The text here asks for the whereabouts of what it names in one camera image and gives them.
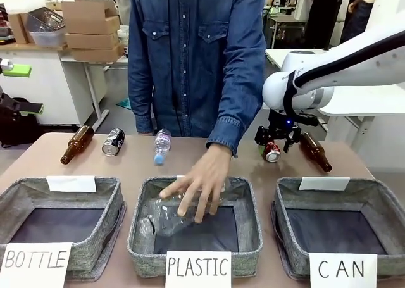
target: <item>white plastic bin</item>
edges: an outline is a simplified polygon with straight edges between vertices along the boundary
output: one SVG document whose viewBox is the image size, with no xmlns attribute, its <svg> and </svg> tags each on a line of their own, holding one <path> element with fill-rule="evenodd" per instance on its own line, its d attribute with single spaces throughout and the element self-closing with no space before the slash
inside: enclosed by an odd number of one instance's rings
<svg viewBox="0 0 405 288">
<path fill-rule="evenodd" d="M 66 30 L 61 28 L 54 32 L 30 32 L 35 44 L 43 47 L 59 47 L 66 43 Z"/>
</svg>

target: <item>black soda can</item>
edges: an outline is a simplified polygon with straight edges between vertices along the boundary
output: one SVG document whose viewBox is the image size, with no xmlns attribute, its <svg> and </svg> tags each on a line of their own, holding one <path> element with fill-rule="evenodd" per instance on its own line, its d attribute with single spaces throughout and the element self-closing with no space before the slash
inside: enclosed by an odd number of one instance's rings
<svg viewBox="0 0 405 288">
<path fill-rule="evenodd" d="M 116 156 L 124 143 L 125 133 L 120 128 L 114 128 L 103 144 L 103 153 L 107 156 Z"/>
</svg>

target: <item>blue denim shirt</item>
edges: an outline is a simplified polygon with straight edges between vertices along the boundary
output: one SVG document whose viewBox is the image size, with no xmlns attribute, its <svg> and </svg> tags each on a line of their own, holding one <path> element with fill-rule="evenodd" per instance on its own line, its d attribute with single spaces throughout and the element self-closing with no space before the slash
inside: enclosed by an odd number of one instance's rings
<svg viewBox="0 0 405 288">
<path fill-rule="evenodd" d="M 128 93 L 138 132 L 153 131 L 152 105 L 159 129 L 236 155 L 262 105 L 264 1 L 132 0 Z"/>
</svg>

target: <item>beer bottle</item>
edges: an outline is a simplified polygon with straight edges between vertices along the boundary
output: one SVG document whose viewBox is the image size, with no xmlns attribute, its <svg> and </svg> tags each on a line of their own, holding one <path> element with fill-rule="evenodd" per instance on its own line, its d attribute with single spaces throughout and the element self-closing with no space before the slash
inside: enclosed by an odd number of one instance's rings
<svg viewBox="0 0 405 288">
<path fill-rule="evenodd" d="M 88 125 L 81 127 L 70 139 L 68 149 L 61 158 L 61 163 L 67 165 L 73 157 L 83 152 L 90 144 L 94 135 L 94 130 Z"/>
<path fill-rule="evenodd" d="M 304 154 L 315 163 L 317 163 L 323 171 L 330 172 L 332 166 L 330 165 L 327 157 L 325 156 L 325 150 L 321 144 L 315 140 L 310 133 L 303 133 L 299 139 L 301 149 Z"/>
</svg>

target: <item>sign reading bottle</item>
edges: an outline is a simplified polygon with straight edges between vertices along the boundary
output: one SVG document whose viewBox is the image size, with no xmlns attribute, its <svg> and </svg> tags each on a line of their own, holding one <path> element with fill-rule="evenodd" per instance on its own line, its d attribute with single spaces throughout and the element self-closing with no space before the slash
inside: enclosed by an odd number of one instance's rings
<svg viewBox="0 0 405 288">
<path fill-rule="evenodd" d="M 310 253 L 311 288 L 376 288 L 377 254 Z"/>
<path fill-rule="evenodd" d="M 63 288 L 71 242 L 7 245 L 0 287 Z"/>
<path fill-rule="evenodd" d="M 231 278 L 231 252 L 167 251 L 166 288 L 230 288 Z"/>
</svg>

